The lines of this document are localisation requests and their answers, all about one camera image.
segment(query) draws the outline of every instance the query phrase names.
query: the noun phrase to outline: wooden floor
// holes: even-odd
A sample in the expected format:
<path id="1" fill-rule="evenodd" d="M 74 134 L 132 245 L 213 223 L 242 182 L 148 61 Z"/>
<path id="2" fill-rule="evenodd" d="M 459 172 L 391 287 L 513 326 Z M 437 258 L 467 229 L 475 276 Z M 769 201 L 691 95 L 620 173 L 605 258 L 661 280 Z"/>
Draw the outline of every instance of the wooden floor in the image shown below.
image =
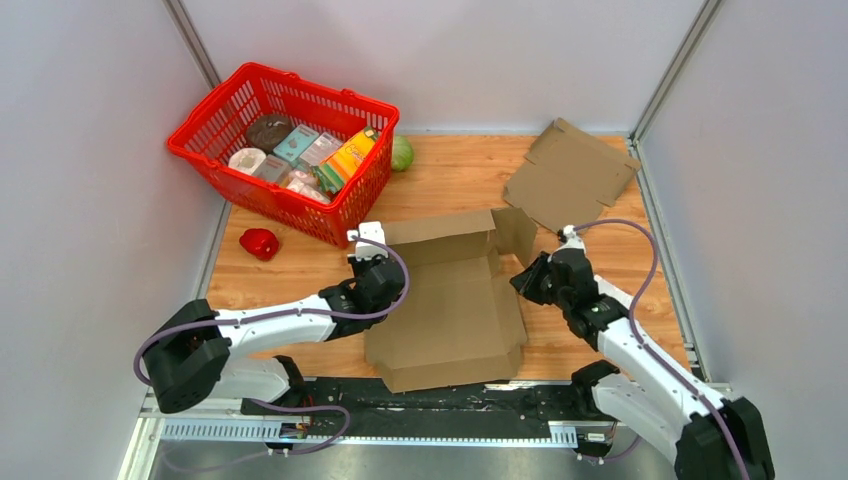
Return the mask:
<path id="1" fill-rule="evenodd" d="M 412 168 L 395 173 L 368 215 L 368 220 L 394 221 L 506 205 L 503 185 L 524 161 L 534 137 L 418 136 L 410 141 L 416 160 Z M 622 138 L 602 138 L 622 151 Z M 648 226 L 635 180 L 604 217 L 620 217 Z M 282 247 L 268 263 L 248 255 L 238 238 L 248 228 L 263 227 L 277 234 Z M 624 226 L 599 226 L 585 235 L 595 272 L 624 291 L 635 293 L 651 264 L 647 241 Z M 555 235 L 542 227 L 537 249 L 551 251 Z M 234 207 L 212 275 L 208 299 L 213 308 L 255 308 L 298 300 L 350 276 L 345 253 L 289 227 Z M 504 269 L 518 273 L 517 261 Z M 600 356 L 566 327 L 560 311 L 521 299 L 529 341 L 524 347 L 522 379 L 567 380 L 571 372 Z M 675 359 L 686 365 L 680 330 L 665 278 L 660 273 L 642 297 L 637 318 L 645 330 Z M 295 359 L 306 376 L 370 377 L 363 336 L 321 344 L 290 345 L 261 356 L 284 354 Z"/>

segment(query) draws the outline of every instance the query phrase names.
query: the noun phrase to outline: green cabbage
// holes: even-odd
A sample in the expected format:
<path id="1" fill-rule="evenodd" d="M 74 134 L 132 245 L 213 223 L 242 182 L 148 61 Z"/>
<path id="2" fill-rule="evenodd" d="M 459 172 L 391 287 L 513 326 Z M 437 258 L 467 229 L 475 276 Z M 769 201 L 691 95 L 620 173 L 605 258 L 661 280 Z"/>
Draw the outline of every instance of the green cabbage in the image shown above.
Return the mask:
<path id="1" fill-rule="evenodd" d="M 395 135 L 392 140 L 392 170 L 402 172 L 412 165 L 415 152 L 409 140 L 401 135 Z"/>

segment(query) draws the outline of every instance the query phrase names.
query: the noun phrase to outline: white panel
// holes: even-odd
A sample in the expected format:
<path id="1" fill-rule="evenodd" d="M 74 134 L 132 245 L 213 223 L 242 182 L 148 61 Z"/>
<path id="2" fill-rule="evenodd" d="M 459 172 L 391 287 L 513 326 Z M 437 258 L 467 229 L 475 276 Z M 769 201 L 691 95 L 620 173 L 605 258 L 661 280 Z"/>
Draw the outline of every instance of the white panel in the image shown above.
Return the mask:
<path id="1" fill-rule="evenodd" d="M 0 476 L 115 478 L 223 207 L 164 147 L 207 89 L 150 0 L 4 1 L 0 65 Z"/>
<path id="2" fill-rule="evenodd" d="M 717 381 L 778 478 L 844 478 L 848 4 L 728 1 L 643 143 Z"/>
<path id="3" fill-rule="evenodd" d="M 400 108 L 404 131 L 636 125 L 701 0 L 184 0 L 223 78 L 257 61 Z"/>

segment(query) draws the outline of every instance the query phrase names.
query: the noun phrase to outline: grocery item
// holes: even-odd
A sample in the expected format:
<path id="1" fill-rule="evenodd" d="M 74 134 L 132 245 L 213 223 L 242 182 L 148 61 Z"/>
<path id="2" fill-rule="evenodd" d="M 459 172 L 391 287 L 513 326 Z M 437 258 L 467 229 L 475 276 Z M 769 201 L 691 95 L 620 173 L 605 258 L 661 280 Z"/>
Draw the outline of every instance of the grocery item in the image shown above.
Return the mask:
<path id="1" fill-rule="evenodd" d="M 274 147 L 280 144 L 294 130 L 291 120 L 272 113 L 262 115 L 247 128 L 244 136 L 251 147 L 258 148 L 265 153 L 274 151 Z"/>
<path id="2" fill-rule="evenodd" d="M 318 132 L 306 125 L 298 125 L 285 140 L 274 147 L 274 155 L 288 162 L 292 168 L 296 168 L 298 157 L 309 148 L 309 145 L 312 145 L 316 138 L 318 138 Z"/>
<path id="3" fill-rule="evenodd" d="M 254 257 L 267 262 L 280 249 L 280 241 L 270 230 L 249 228 L 239 237 L 239 245 Z"/>
<path id="4" fill-rule="evenodd" d="M 365 127 L 350 138 L 313 172 L 321 188 L 328 193 L 338 193 L 362 165 L 377 141 L 377 131 Z"/>
<path id="5" fill-rule="evenodd" d="M 288 163 L 274 155 L 266 155 L 262 150 L 253 147 L 242 148 L 234 153 L 228 165 L 230 168 L 271 183 L 277 183 L 292 170 Z"/>
<path id="6" fill-rule="evenodd" d="M 298 166 L 308 165 L 317 167 L 321 162 L 327 159 L 336 150 L 341 148 L 342 141 L 329 133 L 322 133 L 312 142 L 312 145 L 306 148 L 298 157 Z"/>
<path id="7" fill-rule="evenodd" d="M 392 139 L 392 170 L 402 172 L 412 165 L 415 152 L 409 140 L 402 135 L 395 135 Z"/>
<path id="8" fill-rule="evenodd" d="M 295 180 L 295 179 L 300 180 L 304 184 L 309 185 L 310 187 L 313 187 L 313 188 L 318 186 L 318 179 L 317 178 L 315 178 L 310 173 L 306 173 L 306 172 L 303 172 L 303 171 L 300 171 L 300 170 L 292 170 L 291 172 L 289 172 L 288 178 L 289 178 L 290 181 Z"/>
<path id="9" fill-rule="evenodd" d="M 304 197 L 309 197 L 321 203 L 330 203 L 330 199 L 326 195 L 305 184 L 298 178 L 292 179 L 292 181 L 289 182 L 288 186 L 286 186 L 286 189 L 291 190 L 295 193 L 299 193 Z"/>

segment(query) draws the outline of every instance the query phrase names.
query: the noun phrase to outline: bell pepper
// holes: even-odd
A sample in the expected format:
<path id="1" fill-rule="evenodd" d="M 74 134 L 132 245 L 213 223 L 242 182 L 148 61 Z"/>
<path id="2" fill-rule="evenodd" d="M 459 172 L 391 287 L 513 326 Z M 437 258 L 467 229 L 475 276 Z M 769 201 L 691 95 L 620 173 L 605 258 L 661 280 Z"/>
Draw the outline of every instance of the bell pepper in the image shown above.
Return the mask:
<path id="1" fill-rule="evenodd" d="M 264 228 L 249 228 L 245 230 L 239 244 L 254 257 L 267 262 L 274 258 L 280 249 L 280 241 L 273 232 Z"/>

